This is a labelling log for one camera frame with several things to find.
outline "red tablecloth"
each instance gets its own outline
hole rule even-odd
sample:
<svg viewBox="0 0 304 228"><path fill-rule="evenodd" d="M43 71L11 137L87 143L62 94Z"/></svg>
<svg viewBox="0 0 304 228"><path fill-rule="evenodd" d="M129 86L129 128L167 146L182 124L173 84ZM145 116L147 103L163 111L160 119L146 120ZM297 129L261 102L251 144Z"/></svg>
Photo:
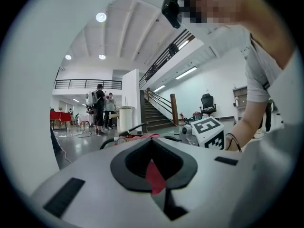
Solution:
<svg viewBox="0 0 304 228"><path fill-rule="evenodd" d="M65 112L49 112L50 120L61 120L62 122L70 122L72 120L70 113Z"/></svg>

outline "black shirt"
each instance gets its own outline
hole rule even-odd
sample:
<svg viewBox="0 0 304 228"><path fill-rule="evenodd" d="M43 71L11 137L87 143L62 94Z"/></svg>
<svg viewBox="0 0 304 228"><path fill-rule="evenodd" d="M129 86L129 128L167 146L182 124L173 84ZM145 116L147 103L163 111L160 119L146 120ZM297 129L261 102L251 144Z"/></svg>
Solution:
<svg viewBox="0 0 304 228"><path fill-rule="evenodd" d="M96 91L96 96L99 99L97 104L99 104L102 108L104 108L105 106L105 102L104 102L104 92L102 90L97 90Z"/></svg>

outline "gray floor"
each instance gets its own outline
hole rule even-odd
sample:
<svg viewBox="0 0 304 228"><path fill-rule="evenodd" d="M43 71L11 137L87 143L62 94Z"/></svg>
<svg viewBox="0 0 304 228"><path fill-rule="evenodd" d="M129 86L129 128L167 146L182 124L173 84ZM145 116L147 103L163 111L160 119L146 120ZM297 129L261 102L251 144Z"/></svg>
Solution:
<svg viewBox="0 0 304 228"><path fill-rule="evenodd" d="M262 133L260 134L256 134L255 137L257 139L262 138L265 135L265 120L266 118L264 117L263 119L263 127L262 127ZM276 115L276 113L272 113L272 119L271 119L271 131L277 129L277 128L281 128L283 127L283 125L281 124L281 116ZM233 123L234 121L223 121L222 122L224 124L224 129L225 132L228 133L231 128L233 127ZM169 127L169 128L164 128L164 129L159 129L159 130L155 130L153 131L154 133L158 133L160 136L174 136L175 138L179 138L178 135L175 135L177 133L179 133L179 129L180 127ZM100 136L98 137L97 135L95 135L95 132L92 132L92 136L90 137L90 133L84 133L81 135L74 135L74 134L79 134L81 131L83 130L83 127L75 127L75 126L70 126L68 128L67 131L54 131L54 134L56 136L56 138L58 138L58 142L61 146L62 149L64 149L66 151L66 157L71 161L74 162L76 159L78 159L80 156L89 153L89 152L93 152L93 151L98 151L101 144L109 139L109 138L113 138L115 135L118 135L117 130L112 129L109 131L104 131L105 133L107 133L107 136ZM59 136L61 135L67 135L69 137L67 138L60 138ZM105 148L109 148L112 147L113 143L109 143L106 145ZM59 154L56 155L56 159L57 159L57 163L60 169L68 166L70 163L65 160L64 158L65 154L64 152L61 152Z"/></svg>
<svg viewBox="0 0 304 228"><path fill-rule="evenodd" d="M80 129L80 127L76 126L70 126L67 131L59 131L55 130L54 134L55 137L58 138L58 143L60 144L60 147L66 151L66 158L69 159L71 162L74 162L76 159L78 159L80 156L93 152L98 151L101 144L109 139L113 138L117 130L109 130L104 131L107 133L107 136L97 136L95 135L95 131L92 131L92 136L90 137L90 132L84 133L81 135L74 135L79 134L83 130L83 127ZM61 135L67 135L69 137L67 138L60 138ZM109 143L105 146L105 148L113 146L113 143ZM64 152L61 152L56 155L56 160L58 163L58 166L60 169L68 166L70 163L65 160L65 154Z"/></svg>

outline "bracelet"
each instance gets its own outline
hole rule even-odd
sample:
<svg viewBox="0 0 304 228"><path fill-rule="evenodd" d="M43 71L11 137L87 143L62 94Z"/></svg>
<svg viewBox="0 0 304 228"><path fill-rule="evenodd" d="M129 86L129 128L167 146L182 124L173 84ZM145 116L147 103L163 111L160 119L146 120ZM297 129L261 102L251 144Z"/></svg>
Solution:
<svg viewBox="0 0 304 228"><path fill-rule="evenodd" d="M237 145L238 151L242 153L242 150L241 150L241 147L239 146L239 143L238 143L237 138L236 138L232 133L227 133L226 136L227 136L227 135L229 135L229 136L232 137L232 138L231 138L231 141L230 141L230 144L229 144L229 147L227 148L227 150L230 148L230 145L231 145L232 140L234 140L234 142L235 142L236 145Z"/></svg>

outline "sleeve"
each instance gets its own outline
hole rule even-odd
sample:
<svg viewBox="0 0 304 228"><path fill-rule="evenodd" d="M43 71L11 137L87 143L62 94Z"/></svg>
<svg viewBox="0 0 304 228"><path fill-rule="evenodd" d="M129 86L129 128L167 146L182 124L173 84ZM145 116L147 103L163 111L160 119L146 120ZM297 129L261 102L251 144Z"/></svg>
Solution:
<svg viewBox="0 0 304 228"><path fill-rule="evenodd" d="M98 99L104 97L104 92L103 92L102 90L98 90L98 91L96 92L96 94L97 94L97 98L98 98Z"/></svg>
<svg viewBox="0 0 304 228"><path fill-rule="evenodd" d="M245 75L247 78L247 101L263 103L269 99L268 92L263 88L263 82L267 82L266 75L262 68L258 66L254 57L248 55Z"/></svg>

